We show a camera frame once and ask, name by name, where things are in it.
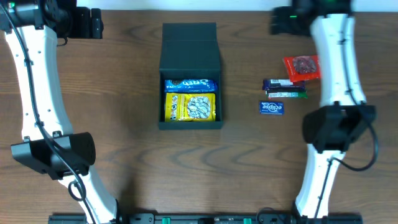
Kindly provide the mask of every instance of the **black mount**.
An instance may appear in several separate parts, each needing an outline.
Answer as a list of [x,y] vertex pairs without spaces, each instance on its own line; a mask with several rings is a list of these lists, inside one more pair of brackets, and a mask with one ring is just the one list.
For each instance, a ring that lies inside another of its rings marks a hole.
[[[169,215],[138,213],[128,215],[120,224],[362,224],[360,215],[330,215],[320,219],[299,217],[289,213],[270,211],[256,214]],[[84,215],[52,215],[48,224],[86,224]]]
[[346,152],[376,118],[376,108],[369,105],[324,106],[307,114],[303,120],[303,136],[319,153],[324,150]]
[[[0,0],[8,9],[16,27],[48,26],[58,38],[102,39],[104,25],[100,9],[77,7],[76,0]],[[12,28],[0,11],[0,30],[10,33]]]
[[[62,149],[59,153],[70,163],[78,174],[87,175],[89,166],[95,162],[95,145],[90,133],[59,136],[54,133],[53,139]],[[59,180],[72,173],[55,155],[44,139],[25,142],[11,146],[13,158],[40,174],[48,174],[51,179]]]
[[292,6],[273,10],[270,33],[310,36],[314,19],[334,13],[352,15],[351,0],[292,0]]

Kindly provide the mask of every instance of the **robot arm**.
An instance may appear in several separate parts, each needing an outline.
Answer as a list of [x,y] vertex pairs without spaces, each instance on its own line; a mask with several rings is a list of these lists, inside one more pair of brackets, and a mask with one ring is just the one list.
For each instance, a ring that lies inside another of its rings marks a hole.
[[303,185],[295,201],[301,219],[328,216],[328,199],[340,163],[350,143],[375,115],[365,106],[354,51],[354,17],[350,0],[293,0],[274,9],[271,33],[310,35],[322,71],[320,109],[304,117],[308,159]]
[[[91,210],[95,223],[116,220],[119,215],[117,201],[105,189],[93,165],[95,147],[92,137],[88,133],[73,134],[72,124],[63,105],[57,70],[57,37],[100,39],[103,30],[100,10],[93,9],[90,16],[87,8],[71,4],[61,4],[63,7],[58,7],[55,1],[17,1],[6,6],[13,22],[17,21],[14,24],[25,48],[29,49],[27,53],[31,61],[36,108],[42,126],[48,136],[54,137],[54,141],[62,146],[60,152],[69,162],[73,162],[72,167],[78,170],[85,185],[86,199],[79,203],[86,213],[87,222],[94,223],[88,209]],[[75,176],[68,172],[62,161],[44,144],[44,137],[34,118],[26,58],[3,11],[0,12],[0,21],[16,64],[24,117],[24,143],[13,145],[12,155],[33,170],[48,173],[52,179],[72,191],[71,195],[81,197],[78,188],[71,184],[76,181]]]

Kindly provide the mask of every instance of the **yellow snack bag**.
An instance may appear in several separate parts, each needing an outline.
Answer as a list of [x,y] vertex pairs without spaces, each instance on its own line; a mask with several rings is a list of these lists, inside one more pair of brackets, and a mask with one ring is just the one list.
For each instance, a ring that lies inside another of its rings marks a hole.
[[165,121],[215,121],[214,93],[166,93]]

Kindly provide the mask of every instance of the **box lid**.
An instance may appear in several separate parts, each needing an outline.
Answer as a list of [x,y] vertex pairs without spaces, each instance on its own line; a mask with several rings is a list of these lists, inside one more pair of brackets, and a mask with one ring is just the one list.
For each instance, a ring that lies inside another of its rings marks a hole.
[[221,70],[216,23],[163,24],[159,70]]

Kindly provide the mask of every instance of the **oreo logo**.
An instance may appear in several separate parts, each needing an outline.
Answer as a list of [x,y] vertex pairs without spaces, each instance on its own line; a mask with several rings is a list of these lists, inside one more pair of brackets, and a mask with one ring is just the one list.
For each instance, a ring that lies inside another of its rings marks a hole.
[[187,81],[183,81],[182,84],[183,85],[199,85],[199,84],[206,84],[208,82],[209,82],[209,80],[187,80]]

